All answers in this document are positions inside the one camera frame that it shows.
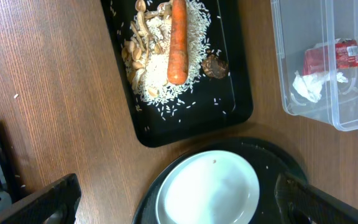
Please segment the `white plate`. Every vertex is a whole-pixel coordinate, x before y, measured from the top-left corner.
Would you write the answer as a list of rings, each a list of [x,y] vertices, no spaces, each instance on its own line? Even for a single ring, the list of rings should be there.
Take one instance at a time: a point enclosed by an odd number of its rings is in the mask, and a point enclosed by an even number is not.
[[[250,223],[260,198],[256,171],[229,151],[200,152],[166,176],[155,203],[158,223]]]

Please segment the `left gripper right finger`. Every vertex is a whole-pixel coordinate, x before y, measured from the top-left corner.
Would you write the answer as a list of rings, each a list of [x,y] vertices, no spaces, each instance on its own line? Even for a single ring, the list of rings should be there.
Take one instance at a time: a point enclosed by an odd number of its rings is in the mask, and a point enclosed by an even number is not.
[[[278,176],[275,199],[282,223],[358,224],[358,209],[288,172]]]

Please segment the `brown food scrap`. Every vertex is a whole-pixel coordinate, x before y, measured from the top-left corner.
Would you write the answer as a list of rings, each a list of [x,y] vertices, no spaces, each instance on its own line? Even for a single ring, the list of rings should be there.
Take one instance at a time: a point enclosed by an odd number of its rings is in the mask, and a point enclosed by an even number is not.
[[[229,65],[216,55],[210,55],[201,63],[207,77],[222,79],[229,73]]]

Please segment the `white tissue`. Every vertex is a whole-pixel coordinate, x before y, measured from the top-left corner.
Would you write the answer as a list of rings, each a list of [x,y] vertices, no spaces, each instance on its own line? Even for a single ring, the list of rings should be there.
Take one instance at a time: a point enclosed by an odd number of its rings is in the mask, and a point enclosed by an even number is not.
[[[337,70],[336,72],[336,80],[338,83],[349,84],[348,78],[344,76],[342,72]],[[293,88],[296,92],[306,98],[308,101],[312,103],[317,103],[321,97],[321,91],[323,89],[323,85],[326,82],[330,81],[329,72],[317,72],[312,73],[310,75],[299,74],[299,71],[295,71],[295,79],[293,81]],[[342,95],[348,94],[354,87],[349,86],[348,90],[341,90],[339,93]],[[296,105],[306,106],[306,103],[300,103],[296,98],[294,93],[290,93],[291,99],[295,102]]]

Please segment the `pile of rice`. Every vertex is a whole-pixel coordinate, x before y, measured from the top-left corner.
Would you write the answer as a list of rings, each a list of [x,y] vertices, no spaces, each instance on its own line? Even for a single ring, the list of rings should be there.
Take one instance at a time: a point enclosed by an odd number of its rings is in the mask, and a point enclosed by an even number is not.
[[[176,100],[180,94],[193,89],[195,80],[200,77],[198,70],[203,70],[203,60],[216,55],[205,42],[210,26],[206,8],[199,1],[186,2],[188,78],[183,85],[174,85],[167,78],[172,4],[170,1],[134,2],[136,13],[130,22],[131,35],[124,41],[120,53],[127,80],[142,102],[154,105]]]

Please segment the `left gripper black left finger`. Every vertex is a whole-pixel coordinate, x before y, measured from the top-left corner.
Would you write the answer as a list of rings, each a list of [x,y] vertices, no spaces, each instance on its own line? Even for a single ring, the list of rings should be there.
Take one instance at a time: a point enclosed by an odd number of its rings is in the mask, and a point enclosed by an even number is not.
[[[0,212],[0,223],[74,224],[81,200],[76,174],[68,174]]]

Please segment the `orange carrot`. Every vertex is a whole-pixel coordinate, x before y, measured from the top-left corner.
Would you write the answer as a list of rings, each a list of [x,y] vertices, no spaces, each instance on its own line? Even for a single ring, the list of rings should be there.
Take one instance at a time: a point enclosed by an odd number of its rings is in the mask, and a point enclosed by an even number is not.
[[[187,11],[185,0],[172,1],[172,28],[167,78],[171,84],[183,85],[188,78]]]

